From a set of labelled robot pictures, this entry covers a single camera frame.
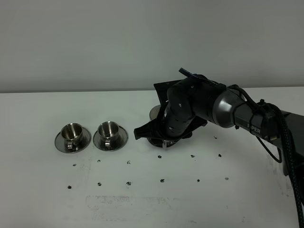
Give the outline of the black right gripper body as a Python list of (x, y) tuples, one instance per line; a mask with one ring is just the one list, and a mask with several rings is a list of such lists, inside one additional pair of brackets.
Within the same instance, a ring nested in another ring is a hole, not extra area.
[(161, 103), (153, 122), (154, 139), (178, 141), (213, 122), (214, 83), (187, 77), (154, 84)]

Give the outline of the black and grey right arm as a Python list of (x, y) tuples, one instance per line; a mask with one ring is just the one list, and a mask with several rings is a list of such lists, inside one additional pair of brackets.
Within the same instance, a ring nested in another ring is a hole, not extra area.
[(236, 86), (193, 78), (154, 84), (161, 104), (156, 119), (134, 130), (136, 139), (178, 141), (207, 122), (240, 127), (280, 150), (279, 118), (270, 104), (252, 104)]

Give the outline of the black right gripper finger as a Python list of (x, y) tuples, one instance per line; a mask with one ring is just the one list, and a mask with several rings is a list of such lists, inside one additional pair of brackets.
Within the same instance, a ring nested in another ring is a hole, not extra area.
[(140, 138), (151, 138), (157, 140), (166, 139), (166, 136), (163, 134), (161, 128), (159, 127), (159, 121), (157, 120), (149, 121), (147, 124), (135, 128), (133, 133), (136, 140)]

